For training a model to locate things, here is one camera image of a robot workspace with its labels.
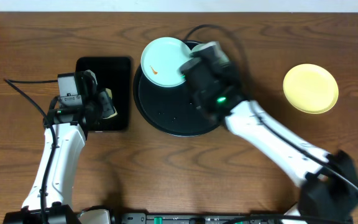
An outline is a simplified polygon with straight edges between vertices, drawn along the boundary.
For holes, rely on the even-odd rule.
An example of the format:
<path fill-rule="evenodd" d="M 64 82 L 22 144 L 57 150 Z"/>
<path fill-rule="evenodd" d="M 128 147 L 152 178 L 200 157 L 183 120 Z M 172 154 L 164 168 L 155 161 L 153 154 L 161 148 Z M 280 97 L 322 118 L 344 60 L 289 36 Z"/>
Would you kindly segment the yellow green sponge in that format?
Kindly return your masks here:
<path fill-rule="evenodd" d="M 117 110 L 112 102 L 112 91 L 108 88 L 104 89 L 103 100 L 103 119 L 109 119 L 117 115 Z"/>

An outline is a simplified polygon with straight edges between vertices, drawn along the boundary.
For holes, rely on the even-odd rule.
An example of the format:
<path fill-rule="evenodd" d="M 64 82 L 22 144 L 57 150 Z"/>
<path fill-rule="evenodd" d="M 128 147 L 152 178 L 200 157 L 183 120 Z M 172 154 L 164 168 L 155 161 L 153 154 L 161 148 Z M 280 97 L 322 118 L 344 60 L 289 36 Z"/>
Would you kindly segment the light blue plate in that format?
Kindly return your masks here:
<path fill-rule="evenodd" d="M 171 88 L 185 82 L 179 68 L 190 59 L 191 50 L 183 41 L 161 37 L 151 41 L 141 55 L 141 69 L 153 84 Z"/>
<path fill-rule="evenodd" d="M 207 49 L 209 47 L 208 44 L 198 44 L 195 47 L 192 48 L 191 53 L 195 54 L 196 52 L 199 52 L 201 50 Z"/>

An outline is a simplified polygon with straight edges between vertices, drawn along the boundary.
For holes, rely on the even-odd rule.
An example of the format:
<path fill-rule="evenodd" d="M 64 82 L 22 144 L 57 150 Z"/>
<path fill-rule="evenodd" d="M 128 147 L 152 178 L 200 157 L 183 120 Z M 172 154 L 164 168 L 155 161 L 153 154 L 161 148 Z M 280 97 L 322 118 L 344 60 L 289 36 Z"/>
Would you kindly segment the yellow plate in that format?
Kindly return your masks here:
<path fill-rule="evenodd" d="M 339 98 L 335 78 L 325 68 L 310 63 L 297 65 L 287 72 L 283 92 L 294 108 L 309 114 L 329 111 Z"/>

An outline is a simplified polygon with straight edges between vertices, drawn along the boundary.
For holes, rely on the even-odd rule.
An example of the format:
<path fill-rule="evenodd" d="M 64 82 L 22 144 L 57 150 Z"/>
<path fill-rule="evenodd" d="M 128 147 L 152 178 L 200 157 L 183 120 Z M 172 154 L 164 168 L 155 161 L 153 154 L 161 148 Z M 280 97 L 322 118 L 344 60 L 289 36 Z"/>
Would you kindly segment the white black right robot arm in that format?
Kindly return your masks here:
<path fill-rule="evenodd" d="M 348 154 L 331 154 L 284 127 L 250 94 L 232 87 L 198 90 L 198 110 L 271 159 L 300 189 L 297 203 L 271 219 L 284 223 L 348 223 L 358 206 L 358 174 Z"/>

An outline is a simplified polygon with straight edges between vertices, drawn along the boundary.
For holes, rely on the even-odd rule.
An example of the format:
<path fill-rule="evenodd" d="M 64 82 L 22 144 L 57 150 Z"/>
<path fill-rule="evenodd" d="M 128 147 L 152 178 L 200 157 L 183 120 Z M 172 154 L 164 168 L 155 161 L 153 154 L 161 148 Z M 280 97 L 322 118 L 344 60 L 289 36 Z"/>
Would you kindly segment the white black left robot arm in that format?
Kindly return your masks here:
<path fill-rule="evenodd" d="M 87 208 L 79 214 L 70 207 L 78 158 L 85 141 L 85 133 L 78 124 L 56 124 L 45 130 L 44 152 L 32 190 L 21 210 L 7 213 L 3 224 L 114 221 L 112 213 L 104 207 Z"/>

